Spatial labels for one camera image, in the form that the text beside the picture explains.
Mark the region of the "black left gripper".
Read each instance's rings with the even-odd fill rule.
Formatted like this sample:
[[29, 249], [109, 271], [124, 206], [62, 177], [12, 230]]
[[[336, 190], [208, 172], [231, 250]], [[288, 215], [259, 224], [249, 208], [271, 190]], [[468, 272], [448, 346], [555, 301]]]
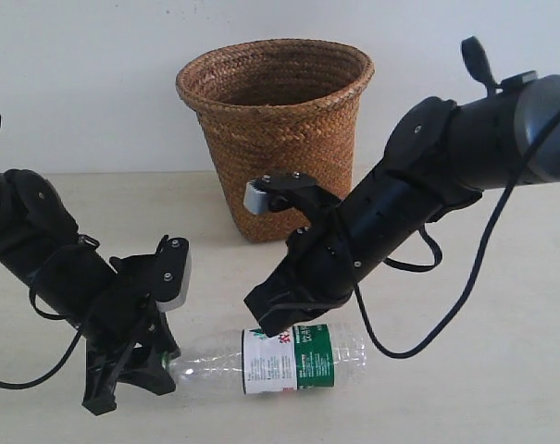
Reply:
[[[176, 390], [168, 359], [180, 356], [168, 318], [183, 306], [193, 267], [190, 243], [164, 236], [153, 253], [102, 258], [84, 243], [29, 244], [29, 302], [42, 318], [80, 328], [88, 340], [81, 405], [94, 415], [117, 409], [123, 383], [156, 396]], [[96, 345], [93, 342], [120, 342]]]

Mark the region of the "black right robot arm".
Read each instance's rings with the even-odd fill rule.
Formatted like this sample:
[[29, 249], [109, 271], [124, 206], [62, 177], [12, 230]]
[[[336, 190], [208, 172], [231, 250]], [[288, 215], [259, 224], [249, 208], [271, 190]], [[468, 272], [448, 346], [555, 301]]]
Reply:
[[559, 112], [560, 75], [517, 75], [471, 103], [431, 96], [412, 107], [383, 157], [345, 197], [302, 171], [250, 180], [249, 212], [295, 209], [308, 221], [245, 297], [259, 328], [274, 337], [343, 306], [410, 236], [487, 190], [560, 182], [560, 123], [542, 135]]

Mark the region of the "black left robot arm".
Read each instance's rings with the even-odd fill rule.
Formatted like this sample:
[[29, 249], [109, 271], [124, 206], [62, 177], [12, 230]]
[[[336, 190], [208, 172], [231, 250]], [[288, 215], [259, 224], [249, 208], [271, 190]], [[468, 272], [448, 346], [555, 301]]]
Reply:
[[180, 348], [167, 313], [187, 297], [192, 257], [183, 237], [165, 235], [151, 253], [104, 259], [82, 234], [53, 184], [28, 169], [0, 173], [0, 263], [28, 289], [39, 316], [65, 321], [86, 344], [82, 406], [117, 408], [119, 383], [157, 396], [176, 389], [167, 369]]

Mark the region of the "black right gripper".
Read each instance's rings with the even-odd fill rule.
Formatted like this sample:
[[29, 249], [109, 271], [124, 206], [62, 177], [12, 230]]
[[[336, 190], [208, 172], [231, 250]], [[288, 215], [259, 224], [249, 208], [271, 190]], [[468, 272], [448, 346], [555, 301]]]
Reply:
[[295, 210], [307, 229], [243, 302], [267, 337], [349, 301], [355, 286], [435, 214], [435, 196], [408, 182], [361, 182], [343, 200], [298, 171], [246, 182], [252, 215]]

